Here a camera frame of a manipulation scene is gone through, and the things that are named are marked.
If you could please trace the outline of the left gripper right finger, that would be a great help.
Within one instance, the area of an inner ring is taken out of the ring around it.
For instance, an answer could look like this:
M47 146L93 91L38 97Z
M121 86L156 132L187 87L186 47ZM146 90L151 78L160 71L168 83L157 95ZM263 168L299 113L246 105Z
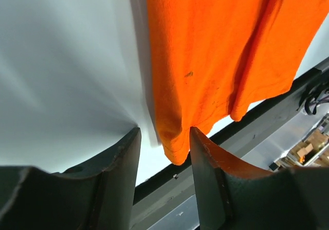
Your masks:
M328 169L271 172L190 129L201 229L328 229Z

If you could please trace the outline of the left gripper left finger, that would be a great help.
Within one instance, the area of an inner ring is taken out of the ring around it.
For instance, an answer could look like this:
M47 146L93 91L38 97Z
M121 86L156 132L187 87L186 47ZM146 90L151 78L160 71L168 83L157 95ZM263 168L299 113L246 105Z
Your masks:
M62 173L1 167L1 229L128 229L141 147L133 128Z

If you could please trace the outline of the orange t shirt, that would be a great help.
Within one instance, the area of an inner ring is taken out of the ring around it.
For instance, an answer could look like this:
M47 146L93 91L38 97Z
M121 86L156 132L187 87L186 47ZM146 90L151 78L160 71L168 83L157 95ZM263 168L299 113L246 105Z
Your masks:
M181 165L189 131L290 90L328 0L147 0L155 123Z

